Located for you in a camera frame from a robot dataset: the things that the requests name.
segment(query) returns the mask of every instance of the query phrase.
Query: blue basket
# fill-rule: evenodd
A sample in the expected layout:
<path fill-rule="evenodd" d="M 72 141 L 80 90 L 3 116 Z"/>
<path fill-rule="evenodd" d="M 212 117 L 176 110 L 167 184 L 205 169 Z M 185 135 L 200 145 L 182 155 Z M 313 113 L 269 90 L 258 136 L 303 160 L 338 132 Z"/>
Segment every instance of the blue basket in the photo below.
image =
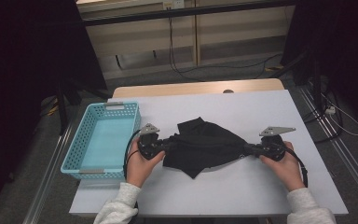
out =
<path fill-rule="evenodd" d="M 124 178 L 126 146 L 140 125 L 137 102 L 89 105 L 61 172 L 77 179 Z"/>

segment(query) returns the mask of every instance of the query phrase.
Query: hand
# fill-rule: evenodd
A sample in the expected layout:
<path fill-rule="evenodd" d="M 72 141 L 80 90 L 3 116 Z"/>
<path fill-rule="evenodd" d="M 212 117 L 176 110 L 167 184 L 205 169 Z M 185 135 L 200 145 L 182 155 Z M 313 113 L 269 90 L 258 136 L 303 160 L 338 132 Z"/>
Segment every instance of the hand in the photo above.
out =
<path fill-rule="evenodd" d="M 165 152 L 161 151 L 159 154 L 148 161 L 145 159 L 138 150 L 139 138 L 132 141 L 131 150 L 129 152 L 130 157 L 127 164 L 127 183 L 132 184 L 138 188 L 141 188 L 146 179 L 152 173 L 153 168 L 164 159 Z"/>
<path fill-rule="evenodd" d="M 292 143 L 284 142 L 284 144 L 294 150 Z M 260 156 L 260 160 L 271 168 L 289 191 L 305 188 L 301 179 L 298 161 L 290 153 L 285 152 L 281 161 L 274 161 L 265 156 Z"/>

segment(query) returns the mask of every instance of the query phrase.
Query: white sweater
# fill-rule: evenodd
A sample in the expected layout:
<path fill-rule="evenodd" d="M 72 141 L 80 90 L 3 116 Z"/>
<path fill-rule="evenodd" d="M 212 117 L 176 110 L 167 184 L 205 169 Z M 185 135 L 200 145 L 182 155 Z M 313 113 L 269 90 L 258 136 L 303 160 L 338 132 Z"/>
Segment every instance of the white sweater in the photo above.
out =
<path fill-rule="evenodd" d="M 109 200 L 94 220 L 94 224 L 127 224 L 135 216 L 138 209 L 133 208 L 141 189 L 128 183 L 121 183 L 118 195 Z M 306 188 L 293 190 L 287 195 L 292 207 L 292 213 L 287 217 L 287 223 L 336 223 L 330 210 L 320 208 L 310 191 Z"/>

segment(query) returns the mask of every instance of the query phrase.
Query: gray carpet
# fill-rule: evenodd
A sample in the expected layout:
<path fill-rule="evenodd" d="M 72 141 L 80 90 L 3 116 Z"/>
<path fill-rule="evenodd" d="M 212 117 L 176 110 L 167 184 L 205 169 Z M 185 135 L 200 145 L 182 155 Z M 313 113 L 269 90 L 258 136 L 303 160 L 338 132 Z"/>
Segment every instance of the gray carpet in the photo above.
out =
<path fill-rule="evenodd" d="M 266 67 L 277 65 L 279 57 L 268 61 Z M 173 71 L 160 72 L 155 74 L 140 75 L 136 77 L 117 78 L 107 80 L 108 93 L 111 94 L 115 88 L 120 86 L 136 86 L 136 85 L 150 85 L 163 83 L 181 83 L 193 82 L 195 79 L 202 81 L 216 81 L 216 80 L 235 80 L 235 79 L 251 79 L 255 77 L 269 77 L 271 73 L 263 71 L 263 64 L 245 68 L 244 66 L 254 63 L 260 63 L 260 60 L 251 60 L 246 62 L 233 62 L 218 64 L 218 67 L 200 68 L 191 72 L 183 73 L 183 78 Z M 301 115 L 310 112 L 309 108 L 304 102 L 304 99 L 291 79 L 290 75 L 281 77 L 281 80 L 287 90 L 292 94 L 298 111 Z M 78 111 L 77 116 L 73 122 L 78 125 L 81 120 L 82 113 L 86 106 L 90 103 L 102 102 L 103 100 L 95 98 L 94 96 L 81 92 L 83 101 L 81 105 L 68 105 L 68 114 L 71 115 L 73 111 Z M 351 115 L 354 115 L 351 107 L 345 104 L 345 101 L 338 96 L 341 107 Z M 351 122 L 350 119 L 344 117 L 345 128 L 358 132 L 357 126 Z M 310 135 L 314 140 L 325 138 L 320 125 L 317 122 L 312 122 L 307 125 Z M 58 113 L 53 116 L 43 116 L 35 130 L 33 142 L 30 144 L 28 154 L 21 162 L 18 170 L 15 172 L 15 181 L 4 186 L 0 194 L 0 224 L 22 223 L 25 219 L 27 211 L 33 201 L 39 183 L 45 173 L 49 158 L 53 154 L 53 150 L 57 145 L 60 131 L 60 119 Z M 358 161 L 358 136 L 352 136 L 343 133 L 340 138 L 350 149 L 353 157 Z M 338 191 L 341 194 L 344 203 L 349 209 L 349 214 L 342 217 L 337 217 L 337 223 L 358 223 L 358 185 L 352 178 L 347 167 L 336 153 L 330 142 L 318 144 L 317 148 L 321 153 L 322 158 L 327 168 L 335 175 L 333 178 L 337 185 Z M 59 158 L 59 167 L 62 164 L 63 157 Z M 92 218 L 75 217 L 68 214 L 73 197 L 76 192 L 77 181 L 69 175 L 61 174 L 60 170 L 55 171 L 52 185 L 49 189 L 48 197 L 44 202 L 43 209 L 37 223 L 92 223 Z M 274 217 L 274 223 L 285 223 L 285 217 Z M 139 223 L 190 223 L 189 219 L 140 219 Z M 246 223 L 246 219 L 217 219 L 215 223 Z"/>

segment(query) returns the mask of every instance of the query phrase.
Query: black cloth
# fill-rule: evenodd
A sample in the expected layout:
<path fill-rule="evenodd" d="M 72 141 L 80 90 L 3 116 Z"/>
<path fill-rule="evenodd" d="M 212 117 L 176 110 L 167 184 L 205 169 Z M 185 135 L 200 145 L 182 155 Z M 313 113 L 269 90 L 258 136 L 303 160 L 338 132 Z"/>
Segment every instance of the black cloth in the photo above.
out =
<path fill-rule="evenodd" d="M 202 118 L 178 124 L 179 134 L 170 137 L 173 147 L 163 166 L 182 170 L 195 178 L 204 168 L 235 161 L 248 156 L 246 141 L 219 125 Z"/>

